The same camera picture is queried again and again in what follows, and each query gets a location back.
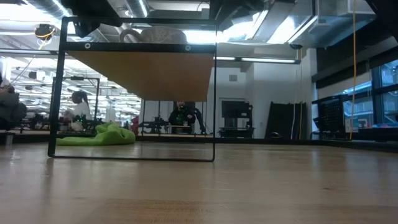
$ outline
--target green object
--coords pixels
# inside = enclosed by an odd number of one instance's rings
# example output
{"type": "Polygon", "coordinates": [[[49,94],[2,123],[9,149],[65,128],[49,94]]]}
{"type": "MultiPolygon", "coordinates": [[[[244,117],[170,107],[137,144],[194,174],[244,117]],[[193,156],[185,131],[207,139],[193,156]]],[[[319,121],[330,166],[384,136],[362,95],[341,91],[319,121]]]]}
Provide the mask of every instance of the green object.
{"type": "Polygon", "coordinates": [[[58,146],[110,146],[132,144],[136,135],[114,123],[105,123],[95,127],[97,135],[93,138],[66,137],[57,139],[58,146]]]}

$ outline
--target wooden shelf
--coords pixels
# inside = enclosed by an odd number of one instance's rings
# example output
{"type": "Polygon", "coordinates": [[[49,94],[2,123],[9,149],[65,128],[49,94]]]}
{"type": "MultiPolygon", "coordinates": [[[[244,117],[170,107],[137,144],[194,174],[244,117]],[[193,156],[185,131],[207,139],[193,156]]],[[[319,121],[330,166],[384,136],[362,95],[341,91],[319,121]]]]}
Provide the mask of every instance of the wooden shelf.
{"type": "Polygon", "coordinates": [[[207,100],[213,54],[67,51],[144,100],[207,100]]]}

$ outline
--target woman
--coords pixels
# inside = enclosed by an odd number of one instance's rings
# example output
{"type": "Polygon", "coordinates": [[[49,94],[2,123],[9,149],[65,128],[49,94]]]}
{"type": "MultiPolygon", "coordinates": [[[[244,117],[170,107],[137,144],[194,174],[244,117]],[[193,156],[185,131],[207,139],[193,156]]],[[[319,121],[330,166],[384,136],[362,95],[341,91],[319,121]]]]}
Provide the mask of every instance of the woman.
{"type": "Polygon", "coordinates": [[[73,119],[75,116],[86,115],[87,120],[92,120],[90,107],[88,106],[87,94],[84,91],[75,91],[72,93],[72,102],[76,104],[73,111],[67,111],[66,117],[73,119]]]}

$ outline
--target metal rack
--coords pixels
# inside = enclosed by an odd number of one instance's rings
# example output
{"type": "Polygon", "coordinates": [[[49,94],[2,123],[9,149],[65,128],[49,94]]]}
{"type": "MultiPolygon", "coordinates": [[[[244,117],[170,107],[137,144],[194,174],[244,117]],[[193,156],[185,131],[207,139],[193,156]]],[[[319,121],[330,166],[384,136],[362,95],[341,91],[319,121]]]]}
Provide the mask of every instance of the metal rack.
{"type": "MultiPolygon", "coordinates": [[[[131,44],[131,43],[101,43],[101,42],[67,42],[67,29],[69,22],[99,22],[106,24],[109,21],[120,21],[123,23],[145,23],[145,24],[189,24],[193,26],[213,26],[216,34],[215,21],[209,20],[184,20],[184,19],[146,19],[146,18],[95,18],[95,17],[64,17],[62,19],[60,45],[58,51],[57,75],[53,86],[53,95],[50,113],[50,141],[48,156],[54,158],[84,158],[84,159],[124,159],[143,161],[196,161],[213,162],[215,159],[215,124],[216,124],[216,78],[217,78],[217,43],[213,45],[190,45],[190,44],[131,44]],[[173,52],[173,53],[207,53],[214,54],[214,94],[213,94],[213,144],[212,156],[209,159],[181,159],[181,158],[146,158],[146,157],[85,157],[85,156],[58,156],[56,155],[57,137],[65,137],[58,133],[58,114],[60,110],[61,90],[66,51],[101,51],[101,52],[173,52]]],[[[190,138],[180,138],[178,142],[190,142],[190,138]]]]}

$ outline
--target dark hair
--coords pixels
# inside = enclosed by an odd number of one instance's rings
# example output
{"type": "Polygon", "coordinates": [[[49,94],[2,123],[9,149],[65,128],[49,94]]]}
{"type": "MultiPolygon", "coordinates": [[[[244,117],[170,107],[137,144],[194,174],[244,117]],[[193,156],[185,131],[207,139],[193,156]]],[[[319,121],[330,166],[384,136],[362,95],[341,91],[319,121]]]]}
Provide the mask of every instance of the dark hair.
{"type": "Polygon", "coordinates": [[[75,92],[73,92],[72,94],[75,95],[75,96],[77,96],[77,97],[82,98],[83,101],[87,103],[87,106],[90,107],[90,106],[88,105],[88,98],[87,98],[87,93],[86,93],[86,92],[80,90],[80,91],[75,91],[75,92]]]}

